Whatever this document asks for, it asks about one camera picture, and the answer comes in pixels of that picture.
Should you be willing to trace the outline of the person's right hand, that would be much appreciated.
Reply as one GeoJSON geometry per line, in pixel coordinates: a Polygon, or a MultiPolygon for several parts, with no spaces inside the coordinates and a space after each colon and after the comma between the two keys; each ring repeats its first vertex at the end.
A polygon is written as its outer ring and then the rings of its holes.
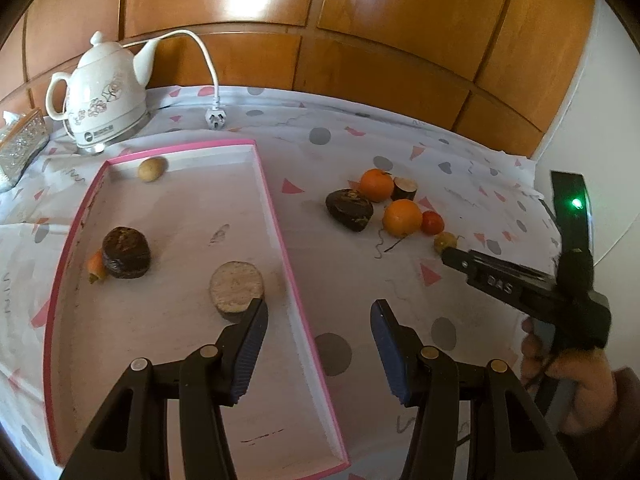
{"type": "MultiPolygon", "coordinates": [[[[526,333],[521,345],[521,383],[527,385],[546,365],[541,340],[534,334],[534,320],[522,323],[526,333]]],[[[602,349],[565,350],[548,366],[546,375],[576,382],[572,407],[562,421],[560,431],[583,436],[602,427],[614,412],[617,402],[615,378],[602,349]]]]}

